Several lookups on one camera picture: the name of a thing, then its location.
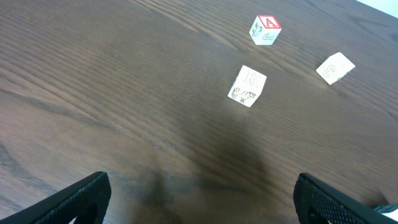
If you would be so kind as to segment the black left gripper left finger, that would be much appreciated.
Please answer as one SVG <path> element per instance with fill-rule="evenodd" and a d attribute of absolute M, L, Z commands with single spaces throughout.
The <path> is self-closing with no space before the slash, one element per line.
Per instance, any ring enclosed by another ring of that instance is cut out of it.
<path fill-rule="evenodd" d="M 2 224 L 102 223 L 111 198 L 106 172 L 98 171 L 1 220 Z"/>

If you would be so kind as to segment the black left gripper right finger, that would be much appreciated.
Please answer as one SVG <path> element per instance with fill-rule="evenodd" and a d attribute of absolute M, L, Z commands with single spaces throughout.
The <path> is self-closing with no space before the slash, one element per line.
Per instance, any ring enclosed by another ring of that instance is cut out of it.
<path fill-rule="evenodd" d="M 299 174 L 293 200 L 301 224 L 397 224 L 396 203 L 371 209 L 308 173 Z"/>

